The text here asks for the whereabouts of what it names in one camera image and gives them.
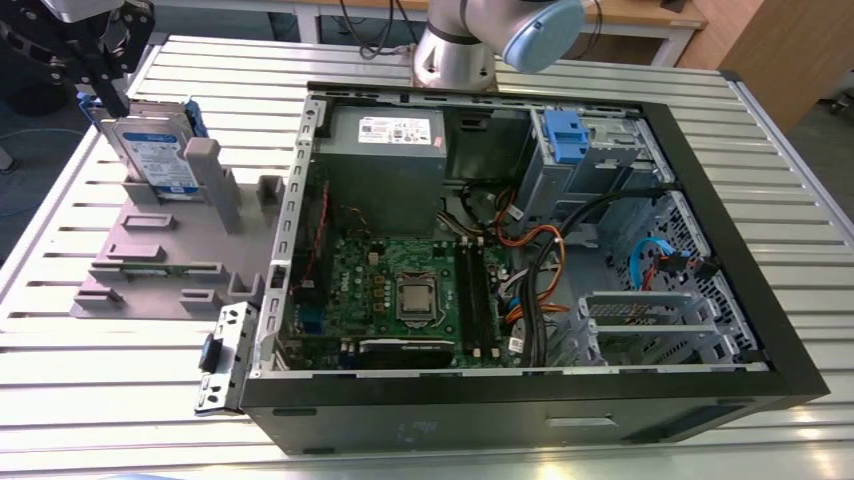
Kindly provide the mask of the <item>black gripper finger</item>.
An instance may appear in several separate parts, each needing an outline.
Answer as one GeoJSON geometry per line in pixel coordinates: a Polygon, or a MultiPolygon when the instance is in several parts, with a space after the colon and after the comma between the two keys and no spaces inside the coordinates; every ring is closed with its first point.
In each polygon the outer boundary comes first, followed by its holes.
{"type": "Polygon", "coordinates": [[[107,13],[100,75],[126,75],[136,70],[152,31],[152,7],[119,7],[107,13]]]}
{"type": "Polygon", "coordinates": [[[52,80],[71,82],[87,90],[111,116],[127,116],[130,100],[120,86],[126,75],[100,75],[106,23],[87,22],[92,36],[69,42],[57,53],[45,52],[36,47],[28,53],[13,51],[39,63],[52,80]]]}

